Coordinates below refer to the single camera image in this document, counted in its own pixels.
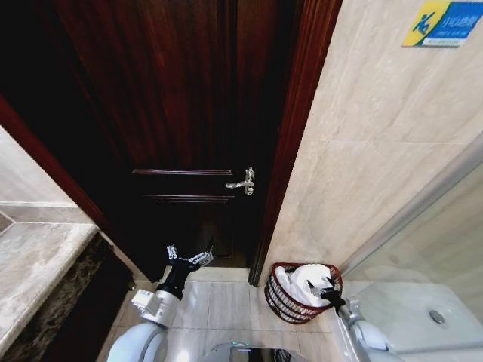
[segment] white towel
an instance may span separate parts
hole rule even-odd
[[[331,287],[327,278],[331,277],[331,270],[319,264],[307,264],[297,268],[292,274],[287,274],[281,266],[275,268],[275,274],[280,285],[298,302],[312,306],[323,307],[329,305],[326,299],[320,299],[310,293],[310,281],[317,288]]]

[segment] red basket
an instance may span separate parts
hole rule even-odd
[[[270,308],[281,319],[291,324],[307,323],[323,311],[332,308],[332,305],[326,305],[325,307],[311,307],[309,305],[304,305],[289,296],[285,289],[281,287],[278,278],[275,275],[275,268],[282,266],[287,273],[291,273],[302,265],[305,264],[292,262],[277,262],[273,264],[272,270],[270,271],[270,278],[265,286],[265,299],[269,303]],[[327,266],[331,270],[331,277],[335,280],[335,283],[340,286],[340,293],[342,294],[342,275],[340,275],[339,269],[333,265],[322,265]]]

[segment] white shower base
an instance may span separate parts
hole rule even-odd
[[[483,326],[445,285],[345,281],[343,295],[360,301],[365,319],[378,326],[392,350],[408,362],[483,360]],[[431,310],[445,323],[434,322]]]

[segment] blue and yellow sign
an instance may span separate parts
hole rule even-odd
[[[458,47],[483,15],[483,2],[425,2],[404,47]]]

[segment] dark red door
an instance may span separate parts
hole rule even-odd
[[[187,254],[213,238],[214,265],[249,265],[300,6],[56,0],[17,9],[23,43],[11,45],[5,96],[152,279],[171,243]],[[252,195],[226,187],[249,167]]]

